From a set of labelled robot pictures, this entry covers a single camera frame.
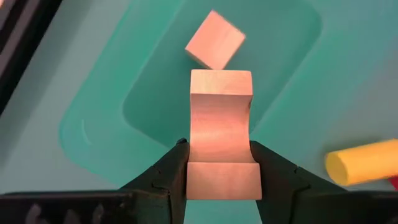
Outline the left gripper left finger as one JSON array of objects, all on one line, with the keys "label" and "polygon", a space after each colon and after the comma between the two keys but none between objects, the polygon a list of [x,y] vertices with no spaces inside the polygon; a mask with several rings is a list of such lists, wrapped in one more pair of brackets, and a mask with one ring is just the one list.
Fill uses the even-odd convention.
[{"label": "left gripper left finger", "polygon": [[120,205],[123,223],[184,222],[189,152],[188,141],[179,139],[155,164],[121,187],[131,192]]}]

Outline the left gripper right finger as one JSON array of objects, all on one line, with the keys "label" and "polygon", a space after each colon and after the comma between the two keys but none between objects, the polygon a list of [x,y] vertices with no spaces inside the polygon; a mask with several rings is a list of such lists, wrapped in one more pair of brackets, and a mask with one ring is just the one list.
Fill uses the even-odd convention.
[{"label": "left gripper right finger", "polygon": [[292,223],[302,193],[340,193],[345,189],[290,162],[257,141],[251,154],[260,165],[262,198],[256,202],[263,223]]}]

